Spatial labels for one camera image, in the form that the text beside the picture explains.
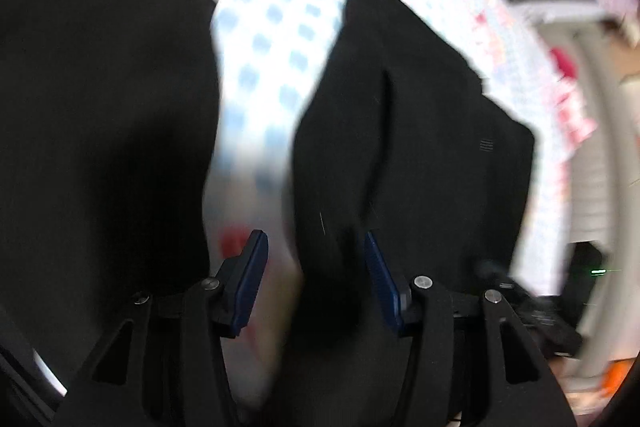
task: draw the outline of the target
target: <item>red patch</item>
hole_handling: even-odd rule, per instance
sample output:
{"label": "red patch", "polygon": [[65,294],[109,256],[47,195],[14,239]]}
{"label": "red patch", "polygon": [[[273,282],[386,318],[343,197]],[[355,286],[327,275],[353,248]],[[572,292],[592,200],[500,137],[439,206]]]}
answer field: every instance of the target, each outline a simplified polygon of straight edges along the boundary
{"label": "red patch", "polygon": [[556,60],[558,70],[569,78],[578,78],[578,68],[572,58],[562,48],[551,48],[551,55]]}
{"label": "red patch", "polygon": [[220,233],[220,240],[218,242],[222,259],[240,255],[246,240],[249,239],[249,235],[251,235],[251,229],[249,227],[236,226],[224,228],[222,233]]}

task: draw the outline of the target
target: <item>bedsheet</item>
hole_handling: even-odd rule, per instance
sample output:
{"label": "bedsheet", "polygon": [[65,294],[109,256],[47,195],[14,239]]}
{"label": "bedsheet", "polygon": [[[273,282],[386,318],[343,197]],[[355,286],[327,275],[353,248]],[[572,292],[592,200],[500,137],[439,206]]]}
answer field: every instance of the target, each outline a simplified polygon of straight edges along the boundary
{"label": "bedsheet", "polygon": [[[572,149],[559,128],[559,76],[547,50],[504,0],[402,1],[466,57],[488,97],[533,131],[529,201],[511,273],[536,293],[558,292]],[[224,346],[234,395],[249,405],[268,388],[300,286],[286,198],[289,153],[340,29],[343,3],[218,0],[212,20],[222,90],[204,196],[212,270],[235,253],[249,229],[265,230],[270,241],[249,327]]]}

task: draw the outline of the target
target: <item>black cloth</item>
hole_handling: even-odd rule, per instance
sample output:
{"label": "black cloth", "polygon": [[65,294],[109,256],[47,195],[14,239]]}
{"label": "black cloth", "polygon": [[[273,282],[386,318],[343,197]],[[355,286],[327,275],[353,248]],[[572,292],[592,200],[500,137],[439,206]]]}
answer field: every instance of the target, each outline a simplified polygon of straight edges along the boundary
{"label": "black cloth", "polygon": [[0,0],[0,301],[63,383],[209,271],[212,0]]}
{"label": "black cloth", "polygon": [[305,285],[273,425],[384,425],[394,411],[408,340],[370,294],[366,230],[408,280],[472,293],[475,260],[509,265],[527,200],[533,136],[458,52],[399,0],[347,0],[343,19],[294,141]]}

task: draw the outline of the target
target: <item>metal screw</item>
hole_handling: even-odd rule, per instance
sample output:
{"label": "metal screw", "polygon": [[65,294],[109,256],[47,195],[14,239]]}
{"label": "metal screw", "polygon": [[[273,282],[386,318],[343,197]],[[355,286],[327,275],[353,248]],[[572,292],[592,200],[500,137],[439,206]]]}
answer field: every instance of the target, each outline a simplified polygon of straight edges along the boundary
{"label": "metal screw", "polygon": [[484,292],[484,298],[489,302],[497,304],[502,300],[502,294],[498,290],[487,290]]}
{"label": "metal screw", "polygon": [[207,277],[202,281],[202,287],[206,290],[215,290],[218,286],[220,286],[220,281],[215,277]]}
{"label": "metal screw", "polygon": [[149,295],[144,292],[138,292],[133,295],[134,301],[133,304],[144,304],[149,300]]}
{"label": "metal screw", "polygon": [[426,275],[418,275],[418,277],[414,279],[414,284],[418,286],[418,288],[426,290],[428,288],[431,288],[431,285],[433,285],[433,281]]}

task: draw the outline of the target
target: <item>orange object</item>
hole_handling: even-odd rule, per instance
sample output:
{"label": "orange object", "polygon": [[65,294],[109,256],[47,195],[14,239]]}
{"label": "orange object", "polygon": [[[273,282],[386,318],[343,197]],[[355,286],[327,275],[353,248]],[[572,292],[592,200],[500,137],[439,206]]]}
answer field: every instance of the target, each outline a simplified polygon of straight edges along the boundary
{"label": "orange object", "polygon": [[602,388],[607,396],[616,394],[632,365],[634,365],[633,360],[618,360],[609,365],[607,374],[602,382]]}

